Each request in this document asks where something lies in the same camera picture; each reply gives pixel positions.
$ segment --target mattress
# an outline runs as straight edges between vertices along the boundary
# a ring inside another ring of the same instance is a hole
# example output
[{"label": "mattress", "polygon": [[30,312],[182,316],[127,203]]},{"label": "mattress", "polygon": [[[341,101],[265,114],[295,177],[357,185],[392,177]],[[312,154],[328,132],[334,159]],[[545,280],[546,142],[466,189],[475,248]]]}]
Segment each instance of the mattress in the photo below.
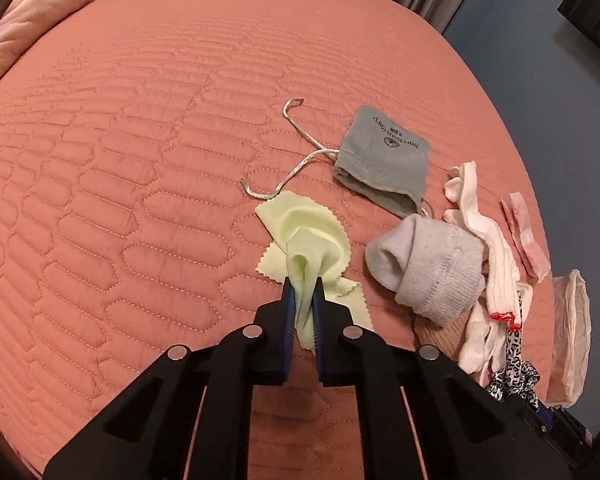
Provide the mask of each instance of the mattress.
[{"label": "mattress", "polygon": [[[439,215],[446,170],[477,161],[481,212],[512,244],[499,203],[521,192],[546,249],[496,110],[411,11],[389,0],[91,0],[0,81],[0,429],[35,468],[169,346],[216,344],[279,297],[255,271],[270,237],[238,180],[272,189],[311,152],[282,116],[292,97],[304,105],[291,113],[332,148],[363,104],[425,137]],[[411,314],[363,263],[398,219],[337,184],[326,160],[286,189],[334,212],[352,245],[344,275],[362,283],[376,331],[413,348]],[[551,283],[536,286],[523,335],[541,398]],[[254,393],[250,478],[362,477],[352,390],[320,387],[296,348],[288,385]]]}]

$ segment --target drawstring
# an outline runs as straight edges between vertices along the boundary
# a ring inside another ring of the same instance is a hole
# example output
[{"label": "drawstring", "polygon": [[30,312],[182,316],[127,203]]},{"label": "drawstring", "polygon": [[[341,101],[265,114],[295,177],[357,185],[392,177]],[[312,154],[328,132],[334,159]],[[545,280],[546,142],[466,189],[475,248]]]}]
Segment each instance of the drawstring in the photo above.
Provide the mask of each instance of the drawstring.
[{"label": "drawstring", "polygon": [[287,182],[289,182],[298,171],[302,170],[302,168],[304,168],[313,158],[315,158],[318,155],[322,155],[322,154],[325,154],[325,155],[328,155],[331,157],[338,156],[339,151],[340,150],[330,150],[329,148],[324,148],[322,150],[315,150],[313,153],[309,153],[309,155],[307,155],[303,160],[301,160],[299,162],[299,164],[295,168],[293,168],[285,178],[283,178],[280,181],[280,183],[276,186],[276,189],[274,189],[269,194],[257,193],[255,191],[252,191],[251,187],[249,186],[247,181],[244,180],[243,178],[240,179],[240,184],[242,185],[242,188],[244,189],[244,192],[247,195],[249,195],[253,198],[260,199],[260,200],[270,200],[271,198],[275,197],[280,192],[282,187]]},{"label": "drawstring", "polygon": [[[304,168],[309,162],[311,162],[317,156],[326,155],[332,160],[336,160],[338,158],[338,154],[340,153],[340,150],[333,150],[331,148],[327,148],[325,145],[323,145],[317,139],[315,139],[302,126],[297,124],[296,120],[289,115],[289,113],[288,113],[289,108],[300,106],[303,102],[304,102],[304,99],[300,99],[300,98],[289,99],[289,101],[287,101],[285,103],[285,107],[282,108],[282,114],[284,115],[285,119],[287,121],[289,121],[291,123],[291,125],[296,129],[296,132],[298,132],[303,139],[310,142],[311,145],[314,146],[314,148],[316,148],[316,150],[314,152],[309,153],[309,155],[307,155],[303,160],[301,160],[298,163],[298,165],[295,168],[293,168],[288,173],[288,175],[280,181],[280,183],[276,186],[276,189],[274,189],[271,193],[258,193],[256,191],[252,191],[251,187],[249,186],[249,183],[246,180],[244,180],[243,178],[241,178],[240,184],[241,184],[242,188],[244,189],[244,192],[247,195],[249,195],[250,197],[257,198],[258,200],[270,200],[272,198],[275,198],[278,195],[278,193],[280,193],[280,190],[282,190],[284,185],[287,182],[289,182],[296,175],[296,173],[298,171],[302,170],[302,168]],[[429,207],[429,211],[427,211],[425,209],[423,204],[426,204]],[[431,205],[431,202],[429,202],[429,200],[427,200],[425,197],[422,197],[422,204],[420,205],[420,212],[422,213],[423,216],[426,216],[427,218],[435,218],[436,217],[434,210],[433,210],[433,206]]]}]

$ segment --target gray drawstring pouch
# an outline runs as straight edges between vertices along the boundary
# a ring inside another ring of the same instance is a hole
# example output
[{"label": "gray drawstring pouch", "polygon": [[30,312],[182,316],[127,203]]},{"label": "gray drawstring pouch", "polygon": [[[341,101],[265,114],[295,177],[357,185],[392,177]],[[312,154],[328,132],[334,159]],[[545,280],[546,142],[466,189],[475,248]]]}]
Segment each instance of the gray drawstring pouch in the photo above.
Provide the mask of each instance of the gray drawstring pouch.
[{"label": "gray drawstring pouch", "polygon": [[335,161],[334,176],[401,218],[420,211],[429,143],[369,106],[358,108]]}]

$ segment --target pink fabric strip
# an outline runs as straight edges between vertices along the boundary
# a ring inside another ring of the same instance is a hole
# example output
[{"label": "pink fabric strip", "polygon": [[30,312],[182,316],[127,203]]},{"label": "pink fabric strip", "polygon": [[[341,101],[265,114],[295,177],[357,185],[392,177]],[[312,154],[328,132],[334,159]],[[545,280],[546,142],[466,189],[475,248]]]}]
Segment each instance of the pink fabric strip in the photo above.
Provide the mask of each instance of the pink fabric strip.
[{"label": "pink fabric strip", "polygon": [[551,263],[534,238],[525,198],[511,193],[502,199],[502,209],[526,272],[540,283],[551,271]]}]

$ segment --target black and white patterned fabric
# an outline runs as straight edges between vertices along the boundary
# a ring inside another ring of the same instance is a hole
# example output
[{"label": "black and white patterned fabric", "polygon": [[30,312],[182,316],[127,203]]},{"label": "black and white patterned fabric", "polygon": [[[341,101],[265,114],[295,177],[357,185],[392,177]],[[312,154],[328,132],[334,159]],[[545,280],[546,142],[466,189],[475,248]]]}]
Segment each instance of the black and white patterned fabric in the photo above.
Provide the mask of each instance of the black and white patterned fabric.
[{"label": "black and white patterned fabric", "polygon": [[[522,311],[520,298],[518,303]],[[500,402],[509,396],[519,395],[537,411],[539,409],[538,396],[533,387],[538,384],[540,374],[535,366],[522,359],[521,332],[509,332],[507,335],[504,368],[493,373],[487,391]]]}]

